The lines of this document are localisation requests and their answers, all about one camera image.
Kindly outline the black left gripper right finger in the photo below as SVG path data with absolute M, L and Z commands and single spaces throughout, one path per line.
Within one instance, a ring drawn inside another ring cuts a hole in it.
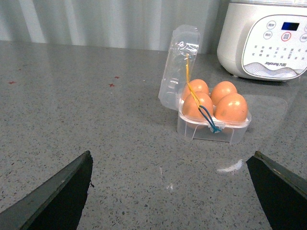
M 307 181 L 256 151 L 247 160 L 261 207 L 273 230 L 307 228 Z

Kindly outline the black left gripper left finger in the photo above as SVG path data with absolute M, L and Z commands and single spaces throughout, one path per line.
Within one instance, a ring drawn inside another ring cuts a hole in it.
M 85 151 L 0 214 L 2 230 L 75 230 L 88 196 L 93 158 Z

